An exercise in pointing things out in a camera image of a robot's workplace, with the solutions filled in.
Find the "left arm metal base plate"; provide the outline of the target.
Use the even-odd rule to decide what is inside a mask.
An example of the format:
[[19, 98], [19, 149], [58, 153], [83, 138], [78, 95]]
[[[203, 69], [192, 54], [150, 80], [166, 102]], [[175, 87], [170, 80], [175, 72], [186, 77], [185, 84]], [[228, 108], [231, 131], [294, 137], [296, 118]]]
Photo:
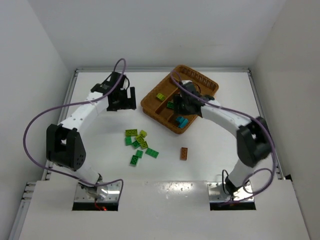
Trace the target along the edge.
[[120, 198], [122, 182], [117, 181], [99, 187], [89, 187], [78, 183], [75, 189], [75, 203], [116, 203]]

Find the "small green lego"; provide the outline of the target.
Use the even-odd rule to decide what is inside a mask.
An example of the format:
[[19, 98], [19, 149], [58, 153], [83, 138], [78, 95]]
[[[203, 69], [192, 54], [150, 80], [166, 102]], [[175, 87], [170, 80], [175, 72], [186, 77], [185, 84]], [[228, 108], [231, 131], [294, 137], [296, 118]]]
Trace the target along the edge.
[[138, 141], [134, 141], [132, 143], [132, 146], [133, 146], [134, 149], [137, 149], [140, 146], [140, 143]]

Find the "lime 2x3 lego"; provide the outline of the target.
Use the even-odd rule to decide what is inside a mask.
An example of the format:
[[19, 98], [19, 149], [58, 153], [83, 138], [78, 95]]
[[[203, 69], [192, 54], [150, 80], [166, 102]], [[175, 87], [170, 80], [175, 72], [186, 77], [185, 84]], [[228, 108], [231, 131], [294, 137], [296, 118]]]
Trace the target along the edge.
[[160, 101], [163, 102], [163, 101], [166, 99], [166, 96], [163, 95], [162, 93], [158, 93], [158, 94], [156, 95], [156, 98], [157, 98], [158, 100], [160, 100]]

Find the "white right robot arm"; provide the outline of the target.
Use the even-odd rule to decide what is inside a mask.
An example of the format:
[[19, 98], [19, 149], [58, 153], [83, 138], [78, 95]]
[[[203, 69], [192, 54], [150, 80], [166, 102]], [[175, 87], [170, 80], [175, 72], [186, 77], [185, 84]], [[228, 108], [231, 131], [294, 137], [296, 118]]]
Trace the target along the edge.
[[222, 187], [226, 194], [232, 196], [247, 183], [256, 165], [272, 152], [266, 121], [262, 117], [251, 119], [232, 109], [227, 110], [213, 96], [200, 94], [190, 80], [182, 80], [177, 84], [179, 94], [173, 97], [175, 113], [197, 115], [212, 121], [236, 139], [238, 160]]

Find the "brown lego plate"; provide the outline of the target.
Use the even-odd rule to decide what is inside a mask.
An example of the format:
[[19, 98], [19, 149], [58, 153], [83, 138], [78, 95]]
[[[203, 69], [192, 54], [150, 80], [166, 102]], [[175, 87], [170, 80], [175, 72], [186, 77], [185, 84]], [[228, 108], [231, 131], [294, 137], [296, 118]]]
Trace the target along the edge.
[[180, 149], [180, 160], [186, 161], [188, 159], [188, 148], [182, 147]]

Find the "lime square lego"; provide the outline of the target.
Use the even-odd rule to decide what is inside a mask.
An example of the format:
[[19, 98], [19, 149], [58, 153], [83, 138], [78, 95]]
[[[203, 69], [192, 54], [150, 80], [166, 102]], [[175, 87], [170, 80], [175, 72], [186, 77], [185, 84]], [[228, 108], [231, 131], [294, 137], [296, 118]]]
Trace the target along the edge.
[[141, 148], [142, 149], [147, 149], [149, 146], [148, 146], [148, 143], [146, 141], [143, 141], [141, 144], [140, 144]]

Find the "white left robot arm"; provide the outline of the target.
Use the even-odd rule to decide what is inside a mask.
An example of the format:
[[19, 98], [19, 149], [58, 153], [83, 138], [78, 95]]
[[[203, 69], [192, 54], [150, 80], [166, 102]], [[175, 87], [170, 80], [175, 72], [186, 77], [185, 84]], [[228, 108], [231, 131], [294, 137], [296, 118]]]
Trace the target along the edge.
[[90, 90], [81, 104], [59, 124], [46, 130], [46, 158], [79, 181], [87, 194], [100, 199], [105, 189], [102, 176], [86, 159], [82, 135], [103, 111], [135, 110], [135, 88], [126, 75], [113, 71]]

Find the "small teal square lego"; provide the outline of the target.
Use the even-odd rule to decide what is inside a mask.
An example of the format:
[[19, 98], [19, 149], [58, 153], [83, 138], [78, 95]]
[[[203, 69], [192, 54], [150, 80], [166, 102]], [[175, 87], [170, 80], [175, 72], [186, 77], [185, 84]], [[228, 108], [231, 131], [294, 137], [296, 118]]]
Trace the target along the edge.
[[184, 117], [178, 116], [175, 120], [177, 123], [181, 124], [184, 121]]

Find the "green 2x4 plate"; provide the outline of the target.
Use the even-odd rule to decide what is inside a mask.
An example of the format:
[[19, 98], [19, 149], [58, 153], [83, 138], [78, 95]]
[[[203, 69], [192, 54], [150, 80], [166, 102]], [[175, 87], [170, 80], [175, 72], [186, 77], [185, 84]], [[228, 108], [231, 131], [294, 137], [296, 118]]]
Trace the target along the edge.
[[172, 101], [168, 101], [166, 107], [169, 109], [174, 109], [174, 103]]

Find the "lime green 2x4 lego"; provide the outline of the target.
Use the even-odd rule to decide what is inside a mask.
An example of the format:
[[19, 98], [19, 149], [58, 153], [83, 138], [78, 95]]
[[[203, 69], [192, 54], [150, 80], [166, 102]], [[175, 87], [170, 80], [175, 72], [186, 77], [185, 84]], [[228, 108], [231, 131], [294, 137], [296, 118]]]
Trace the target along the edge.
[[138, 135], [137, 129], [126, 129], [125, 130], [125, 136], [126, 137], [135, 137]]

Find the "small lime lego top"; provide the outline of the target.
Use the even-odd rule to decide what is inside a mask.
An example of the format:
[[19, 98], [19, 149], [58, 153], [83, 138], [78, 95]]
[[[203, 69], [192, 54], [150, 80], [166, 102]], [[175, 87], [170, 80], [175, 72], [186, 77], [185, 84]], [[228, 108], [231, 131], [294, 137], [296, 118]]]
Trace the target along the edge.
[[143, 138], [145, 138], [147, 136], [147, 132], [144, 130], [141, 130], [139, 133]]

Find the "teal 2x4 lego brick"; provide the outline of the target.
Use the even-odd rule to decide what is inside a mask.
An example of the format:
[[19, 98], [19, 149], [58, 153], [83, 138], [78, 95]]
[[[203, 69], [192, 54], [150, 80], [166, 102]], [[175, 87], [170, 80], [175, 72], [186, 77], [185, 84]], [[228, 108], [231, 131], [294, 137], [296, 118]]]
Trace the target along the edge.
[[179, 124], [179, 128], [183, 129], [187, 124], [188, 124], [189, 120], [184, 118], [183, 121]]

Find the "green square lego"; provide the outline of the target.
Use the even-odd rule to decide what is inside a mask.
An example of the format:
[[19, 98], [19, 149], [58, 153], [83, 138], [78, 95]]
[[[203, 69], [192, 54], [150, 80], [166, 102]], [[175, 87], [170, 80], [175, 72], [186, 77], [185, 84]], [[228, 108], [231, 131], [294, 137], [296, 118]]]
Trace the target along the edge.
[[131, 136], [126, 136], [124, 141], [125, 141], [126, 146], [132, 145], [132, 137]]
[[144, 152], [142, 150], [137, 150], [135, 155], [141, 159], [143, 157], [143, 154]]

